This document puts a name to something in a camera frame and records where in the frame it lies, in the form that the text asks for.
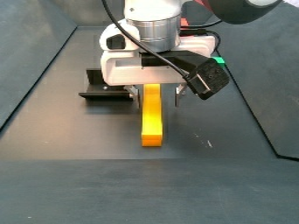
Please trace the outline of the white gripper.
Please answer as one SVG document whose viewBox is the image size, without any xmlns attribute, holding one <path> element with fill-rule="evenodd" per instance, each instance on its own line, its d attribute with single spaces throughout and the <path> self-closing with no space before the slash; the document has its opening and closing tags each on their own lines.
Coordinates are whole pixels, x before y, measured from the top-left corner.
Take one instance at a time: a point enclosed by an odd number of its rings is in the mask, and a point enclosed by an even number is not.
<svg viewBox="0 0 299 224">
<path fill-rule="evenodd" d="M 179 36 L 181 19 L 170 18 L 155 21 L 122 19 L 119 24 L 125 30 L 153 51 L 163 53 L 193 53 L 193 57 L 210 57 L 217 39 L 207 35 Z M 141 108 L 139 89 L 135 84 L 181 83 L 183 77 L 157 57 L 147 53 L 111 24 L 99 38 L 103 49 L 101 67 L 105 81 L 111 86 L 125 86 Z M 186 95 L 187 84 L 175 88 L 175 106 Z"/>
</svg>

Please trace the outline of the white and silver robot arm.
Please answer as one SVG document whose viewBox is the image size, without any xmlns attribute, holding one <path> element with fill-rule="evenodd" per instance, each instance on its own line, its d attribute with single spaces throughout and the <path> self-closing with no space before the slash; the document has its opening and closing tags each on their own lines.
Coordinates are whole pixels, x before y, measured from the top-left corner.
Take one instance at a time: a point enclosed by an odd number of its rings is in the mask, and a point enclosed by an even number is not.
<svg viewBox="0 0 299 224">
<path fill-rule="evenodd" d="M 207 31 L 209 16 L 243 25 L 261 19 L 282 0 L 126 0 L 125 18 L 113 20 L 99 45 L 105 89 L 138 98 L 138 85 L 177 83 L 203 100 L 230 83 L 211 58 L 221 39 Z"/>
</svg>

